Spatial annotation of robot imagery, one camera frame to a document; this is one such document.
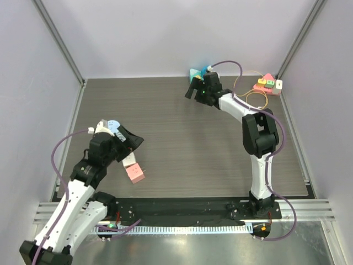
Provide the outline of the aluminium frame post right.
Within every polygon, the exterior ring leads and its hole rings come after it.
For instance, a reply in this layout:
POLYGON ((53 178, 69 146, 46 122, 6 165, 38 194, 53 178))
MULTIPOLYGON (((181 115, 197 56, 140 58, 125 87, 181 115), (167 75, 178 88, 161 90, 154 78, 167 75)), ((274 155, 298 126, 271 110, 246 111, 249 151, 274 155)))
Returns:
POLYGON ((293 60, 295 54, 300 49, 301 45, 303 44, 306 36, 308 35, 311 27, 313 26, 315 20, 318 18, 319 14, 321 13, 322 9, 324 8, 327 0, 316 0, 314 1, 314 5, 310 9, 303 25, 301 26, 294 42, 292 43, 279 71, 276 75, 277 78, 281 79, 287 70, 290 62, 293 60))

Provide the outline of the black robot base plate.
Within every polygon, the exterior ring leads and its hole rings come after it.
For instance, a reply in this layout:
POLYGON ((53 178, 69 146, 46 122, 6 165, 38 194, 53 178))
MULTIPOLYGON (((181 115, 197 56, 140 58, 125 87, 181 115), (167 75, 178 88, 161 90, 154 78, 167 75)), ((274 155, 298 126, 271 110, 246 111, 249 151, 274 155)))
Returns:
POLYGON ((169 221, 176 220, 179 216, 220 215, 223 219, 250 220, 250 219, 281 219, 279 203, 271 196, 260 201, 242 201, 231 197, 207 198, 115 198, 110 195, 98 193, 97 198, 107 206, 106 219, 116 216, 119 220, 127 222, 128 219, 142 219, 149 217, 166 216, 169 221))

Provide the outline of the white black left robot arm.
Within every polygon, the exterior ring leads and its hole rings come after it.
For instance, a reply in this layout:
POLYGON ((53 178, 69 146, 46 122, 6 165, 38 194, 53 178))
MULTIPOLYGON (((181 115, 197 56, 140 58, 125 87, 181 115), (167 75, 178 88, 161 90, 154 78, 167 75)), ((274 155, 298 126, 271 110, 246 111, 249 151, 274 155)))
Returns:
POLYGON ((113 162, 121 162, 144 141, 115 120, 101 120, 84 133, 92 136, 83 158, 74 166, 58 206, 32 241, 19 252, 25 264, 71 264, 77 249, 102 220, 117 214, 116 198, 97 192, 113 162))

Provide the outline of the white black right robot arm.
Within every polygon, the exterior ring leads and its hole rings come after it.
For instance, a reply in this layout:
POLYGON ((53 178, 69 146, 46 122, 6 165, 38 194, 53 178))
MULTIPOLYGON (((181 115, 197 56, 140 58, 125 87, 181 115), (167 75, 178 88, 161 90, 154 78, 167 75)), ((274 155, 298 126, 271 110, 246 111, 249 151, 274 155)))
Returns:
POLYGON ((243 146, 252 162, 249 212, 257 219, 267 216, 275 204, 272 159, 280 141, 272 111, 254 108, 231 90, 223 89, 216 72, 193 77, 185 97, 190 99, 193 93, 198 103, 216 107, 241 122, 243 146))

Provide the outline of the green charger plug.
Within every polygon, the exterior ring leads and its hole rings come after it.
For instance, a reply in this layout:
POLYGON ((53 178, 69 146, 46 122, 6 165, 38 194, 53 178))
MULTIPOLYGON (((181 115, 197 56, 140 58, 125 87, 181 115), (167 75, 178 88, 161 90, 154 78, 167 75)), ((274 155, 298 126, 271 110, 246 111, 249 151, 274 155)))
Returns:
POLYGON ((267 84, 264 86, 264 88, 272 89, 274 86, 275 86, 275 81, 267 79, 267 84))

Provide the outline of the aluminium frame post left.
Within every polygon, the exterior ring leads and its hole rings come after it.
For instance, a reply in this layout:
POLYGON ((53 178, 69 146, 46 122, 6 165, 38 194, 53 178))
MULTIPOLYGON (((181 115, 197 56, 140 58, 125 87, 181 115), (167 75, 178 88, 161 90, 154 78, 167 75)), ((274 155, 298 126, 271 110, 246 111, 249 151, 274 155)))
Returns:
POLYGON ((81 75, 76 63, 74 62, 73 57, 71 56, 67 46, 65 45, 60 33, 58 32, 55 23, 53 22, 52 18, 50 17, 45 5, 41 0, 32 0, 33 5, 37 9, 41 19, 44 21, 46 27, 48 28, 49 33, 51 34, 54 42, 56 43, 59 51, 63 55, 64 59, 66 60, 69 68, 73 72, 75 78, 79 82, 81 86, 84 85, 85 79, 81 75))

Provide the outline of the blue plug adapter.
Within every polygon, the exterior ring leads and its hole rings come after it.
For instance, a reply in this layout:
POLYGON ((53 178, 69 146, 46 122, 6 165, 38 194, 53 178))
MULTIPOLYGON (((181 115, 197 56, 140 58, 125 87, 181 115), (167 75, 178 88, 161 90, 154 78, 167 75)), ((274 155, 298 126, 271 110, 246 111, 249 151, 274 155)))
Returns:
POLYGON ((204 67, 204 68, 200 71, 200 77, 203 78, 206 73, 208 73, 208 66, 204 67))

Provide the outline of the pink triangular power strip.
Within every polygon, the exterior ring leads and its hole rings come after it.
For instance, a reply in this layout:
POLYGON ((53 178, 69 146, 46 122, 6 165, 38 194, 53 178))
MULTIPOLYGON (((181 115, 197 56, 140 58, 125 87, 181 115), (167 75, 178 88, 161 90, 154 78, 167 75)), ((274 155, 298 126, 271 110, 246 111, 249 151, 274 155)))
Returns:
POLYGON ((283 89, 283 81, 275 79, 272 74, 267 73, 262 78, 259 78, 253 90, 257 92, 264 92, 266 94, 279 96, 283 89))

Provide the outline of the light blue round power strip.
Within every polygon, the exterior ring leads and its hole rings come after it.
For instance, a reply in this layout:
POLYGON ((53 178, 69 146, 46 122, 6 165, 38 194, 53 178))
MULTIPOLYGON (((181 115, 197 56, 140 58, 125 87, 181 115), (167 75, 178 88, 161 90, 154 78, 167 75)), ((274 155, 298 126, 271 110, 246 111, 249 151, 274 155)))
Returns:
POLYGON ((119 132, 120 123, 116 120, 108 121, 108 129, 113 133, 117 134, 119 132))

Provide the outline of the pink cube socket adapter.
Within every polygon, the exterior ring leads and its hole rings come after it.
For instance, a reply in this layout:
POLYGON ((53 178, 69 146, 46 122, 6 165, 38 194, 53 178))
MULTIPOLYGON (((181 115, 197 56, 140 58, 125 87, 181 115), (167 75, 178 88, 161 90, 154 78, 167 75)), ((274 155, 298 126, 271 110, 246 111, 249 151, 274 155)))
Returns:
POLYGON ((144 172, 138 163, 125 168, 126 173, 133 184, 145 179, 144 172))

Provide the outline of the teal triangular power strip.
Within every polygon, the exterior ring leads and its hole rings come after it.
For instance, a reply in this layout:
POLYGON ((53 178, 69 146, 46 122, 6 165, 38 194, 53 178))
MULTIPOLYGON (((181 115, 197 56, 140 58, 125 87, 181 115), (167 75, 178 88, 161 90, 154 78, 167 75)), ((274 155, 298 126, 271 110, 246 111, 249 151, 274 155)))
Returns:
POLYGON ((197 70, 197 69, 194 69, 194 68, 191 68, 189 70, 189 80, 190 80, 190 83, 192 82, 192 80, 194 78, 197 78, 199 80, 204 80, 203 78, 203 74, 202 74, 202 71, 201 70, 197 70))

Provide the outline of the aluminium frame rail front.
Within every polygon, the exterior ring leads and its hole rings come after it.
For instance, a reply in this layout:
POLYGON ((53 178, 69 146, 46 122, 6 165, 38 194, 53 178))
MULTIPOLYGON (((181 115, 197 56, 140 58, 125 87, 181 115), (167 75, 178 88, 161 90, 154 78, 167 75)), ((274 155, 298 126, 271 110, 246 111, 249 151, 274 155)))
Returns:
MULTIPOLYGON (((298 221, 335 221, 328 199, 290 199, 298 221)), ((292 221, 293 212, 284 200, 278 200, 282 213, 281 221, 292 221)), ((39 203, 33 224, 45 224, 56 209, 58 202, 39 203)))

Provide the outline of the white charger plug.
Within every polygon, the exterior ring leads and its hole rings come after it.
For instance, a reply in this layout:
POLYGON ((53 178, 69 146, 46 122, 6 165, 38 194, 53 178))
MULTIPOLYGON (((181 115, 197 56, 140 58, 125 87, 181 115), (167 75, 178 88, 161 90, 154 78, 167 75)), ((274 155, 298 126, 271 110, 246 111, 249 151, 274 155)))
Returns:
POLYGON ((282 88, 283 88, 283 81, 280 80, 280 79, 277 79, 277 80, 276 80, 276 84, 275 84, 275 88, 276 88, 276 90, 281 91, 282 88))

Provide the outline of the yellow charger plug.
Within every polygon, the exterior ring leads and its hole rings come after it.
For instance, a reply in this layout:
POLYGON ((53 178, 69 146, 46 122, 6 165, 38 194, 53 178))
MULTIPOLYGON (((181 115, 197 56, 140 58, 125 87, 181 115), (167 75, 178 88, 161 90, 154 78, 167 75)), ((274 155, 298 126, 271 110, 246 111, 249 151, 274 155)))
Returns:
POLYGON ((258 85, 259 87, 263 87, 263 86, 265 86, 266 84, 267 84, 267 80, 264 79, 264 78, 259 78, 258 81, 257 81, 257 85, 258 85))

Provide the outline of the white cube socket adapter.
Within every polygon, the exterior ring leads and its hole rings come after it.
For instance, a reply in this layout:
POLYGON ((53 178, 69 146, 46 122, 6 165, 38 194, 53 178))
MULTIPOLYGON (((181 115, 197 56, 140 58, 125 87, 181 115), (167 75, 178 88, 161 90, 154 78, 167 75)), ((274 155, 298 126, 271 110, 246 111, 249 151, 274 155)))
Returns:
POLYGON ((136 164, 137 161, 136 161, 136 158, 135 158, 135 154, 132 152, 130 153, 127 157, 125 157, 123 160, 122 160, 122 165, 125 167, 125 168, 128 168, 134 164, 136 164))

